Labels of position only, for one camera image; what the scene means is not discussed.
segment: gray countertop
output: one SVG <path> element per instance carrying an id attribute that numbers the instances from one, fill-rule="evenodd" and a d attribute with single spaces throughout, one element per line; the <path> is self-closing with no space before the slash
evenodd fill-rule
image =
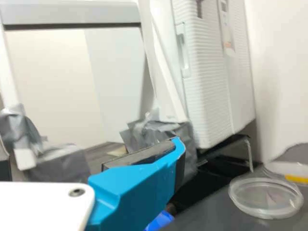
<path id="1" fill-rule="evenodd" d="M 260 169 L 254 175 L 260 176 Z M 291 218 L 266 220 L 240 211 L 229 198 L 228 186 L 190 207 L 163 231 L 307 231 L 308 187 L 300 187 L 304 205 Z"/>

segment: petri dish lid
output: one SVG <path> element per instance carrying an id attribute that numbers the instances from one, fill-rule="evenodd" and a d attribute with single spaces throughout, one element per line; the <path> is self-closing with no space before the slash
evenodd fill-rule
<path id="1" fill-rule="evenodd" d="M 263 219 L 291 217 L 304 202 L 295 184 L 269 178 L 235 179 L 229 185 L 229 197 L 243 212 Z"/>

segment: blue object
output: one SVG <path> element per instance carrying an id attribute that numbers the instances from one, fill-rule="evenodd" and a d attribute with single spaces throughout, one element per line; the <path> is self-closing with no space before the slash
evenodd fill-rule
<path id="1" fill-rule="evenodd" d="M 185 146 L 176 137 L 175 149 L 151 164 L 110 168 L 89 177 L 95 205 L 87 231 L 142 231 L 165 208 L 175 192 L 177 161 Z"/>
<path id="2" fill-rule="evenodd" d="M 160 230 L 162 227 L 166 226 L 173 220 L 173 216 L 167 211 L 163 210 L 150 224 L 148 224 L 144 231 Z"/>

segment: gray duct tape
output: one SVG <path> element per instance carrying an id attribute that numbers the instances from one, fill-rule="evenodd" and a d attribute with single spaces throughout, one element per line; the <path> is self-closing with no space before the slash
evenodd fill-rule
<path id="1" fill-rule="evenodd" d="M 25 140 L 26 142 L 19 142 L 21 145 L 17 148 L 30 148 L 36 155 L 43 153 L 40 134 L 32 121 L 25 116 L 22 104 L 0 111 L 0 135 L 6 148 Z"/>

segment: gray surface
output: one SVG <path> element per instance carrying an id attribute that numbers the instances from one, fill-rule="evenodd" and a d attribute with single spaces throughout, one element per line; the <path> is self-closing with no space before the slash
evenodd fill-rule
<path id="1" fill-rule="evenodd" d="M 277 157 L 275 161 L 290 161 L 299 162 L 308 165 L 308 143 L 300 143 L 291 148 L 288 148 L 281 156 Z"/>
<path id="2" fill-rule="evenodd" d="M 260 168 L 254 173 L 262 176 Z M 240 211 L 229 198 L 228 186 L 192 206 L 163 231 L 306 231 L 308 230 L 308 187 L 300 187 L 304 205 L 291 218 L 265 220 Z"/>
<path id="3" fill-rule="evenodd" d="M 86 160 L 90 167 L 91 174 L 100 173 L 103 162 L 117 158 L 116 156 L 108 155 L 107 153 L 122 146 L 122 143 L 107 142 L 87 149 Z M 13 181 L 27 181 L 24 173 L 17 168 L 14 155 L 11 156 L 11 169 Z"/>
<path id="4" fill-rule="evenodd" d="M 85 155 L 85 150 L 74 144 L 58 145 L 45 150 L 37 166 L 24 173 L 33 182 L 87 183 L 90 168 Z"/>

